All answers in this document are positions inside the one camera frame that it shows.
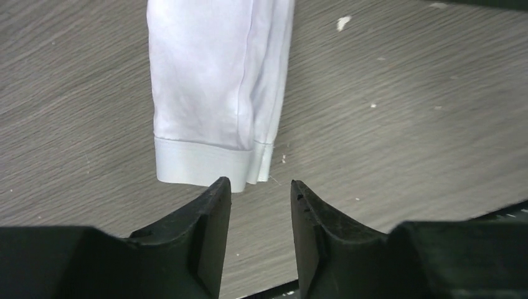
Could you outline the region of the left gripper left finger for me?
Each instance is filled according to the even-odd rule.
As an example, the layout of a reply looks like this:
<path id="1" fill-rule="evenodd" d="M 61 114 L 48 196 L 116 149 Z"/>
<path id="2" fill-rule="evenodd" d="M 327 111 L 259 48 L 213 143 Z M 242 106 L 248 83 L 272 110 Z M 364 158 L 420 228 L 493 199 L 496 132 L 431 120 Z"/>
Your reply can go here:
<path id="1" fill-rule="evenodd" d="M 1 228 L 2 298 L 218 298 L 230 181 L 129 237 L 88 226 Z"/>

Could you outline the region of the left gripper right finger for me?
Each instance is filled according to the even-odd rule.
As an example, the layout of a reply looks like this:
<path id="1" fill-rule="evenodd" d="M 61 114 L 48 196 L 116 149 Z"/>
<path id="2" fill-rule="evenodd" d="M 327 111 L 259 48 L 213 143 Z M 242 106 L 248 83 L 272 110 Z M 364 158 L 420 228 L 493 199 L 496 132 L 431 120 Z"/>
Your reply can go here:
<path id="1" fill-rule="evenodd" d="M 301 298 L 526 298 L 527 222 L 405 221 L 385 234 L 291 183 Z"/>

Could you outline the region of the white black-trimmed underwear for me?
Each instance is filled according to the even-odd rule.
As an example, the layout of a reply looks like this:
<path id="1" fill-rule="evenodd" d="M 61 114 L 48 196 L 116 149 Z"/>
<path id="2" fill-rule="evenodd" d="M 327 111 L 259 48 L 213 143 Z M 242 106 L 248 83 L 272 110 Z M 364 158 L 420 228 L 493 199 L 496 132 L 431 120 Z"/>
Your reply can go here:
<path id="1" fill-rule="evenodd" d="M 156 174 L 231 190 L 269 178 L 295 2 L 149 1 Z"/>

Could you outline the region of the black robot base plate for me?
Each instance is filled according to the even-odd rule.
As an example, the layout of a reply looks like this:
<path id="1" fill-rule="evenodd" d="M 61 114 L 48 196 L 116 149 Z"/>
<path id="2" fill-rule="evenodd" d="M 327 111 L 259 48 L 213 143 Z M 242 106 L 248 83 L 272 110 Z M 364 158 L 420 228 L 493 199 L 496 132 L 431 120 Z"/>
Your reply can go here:
<path id="1" fill-rule="evenodd" d="M 527 199 L 473 218 L 479 221 L 527 222 Z M 289 299 L 300 298 L 299 282 L 293 280 L 267 290 L 243 297 L 243 299 Z"/>

